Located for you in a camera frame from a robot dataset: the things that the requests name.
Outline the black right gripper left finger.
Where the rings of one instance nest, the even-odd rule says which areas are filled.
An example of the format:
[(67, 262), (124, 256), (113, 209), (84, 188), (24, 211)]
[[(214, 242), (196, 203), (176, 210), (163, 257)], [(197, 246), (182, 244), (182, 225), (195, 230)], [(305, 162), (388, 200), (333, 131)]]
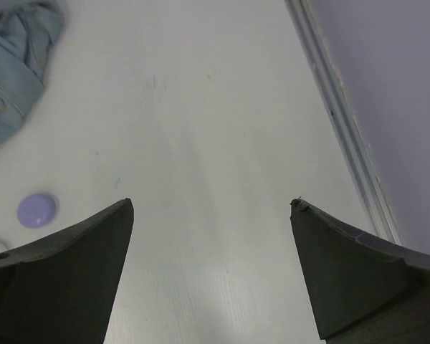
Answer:
[(103, 343), (133, 231), (120, 200), (0, 253), (0, 343)]

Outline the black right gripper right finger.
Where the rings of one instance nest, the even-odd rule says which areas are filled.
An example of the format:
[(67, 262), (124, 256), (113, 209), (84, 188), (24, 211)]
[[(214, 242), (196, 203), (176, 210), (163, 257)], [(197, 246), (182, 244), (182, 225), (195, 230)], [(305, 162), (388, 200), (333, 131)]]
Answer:
[(326, 343), (430, 343), (430, 255), (294, 199), (290, 221)]

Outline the purple round charging case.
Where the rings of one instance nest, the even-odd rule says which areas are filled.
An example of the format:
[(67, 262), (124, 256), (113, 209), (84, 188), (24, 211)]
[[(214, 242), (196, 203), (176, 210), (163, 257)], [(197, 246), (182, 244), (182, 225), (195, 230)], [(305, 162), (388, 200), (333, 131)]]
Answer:
[(47, 193), (35, 193), (24, 198), (16, 211), (19, 222), (30, 229), (48, 225), (57, 214), (57, 203)]

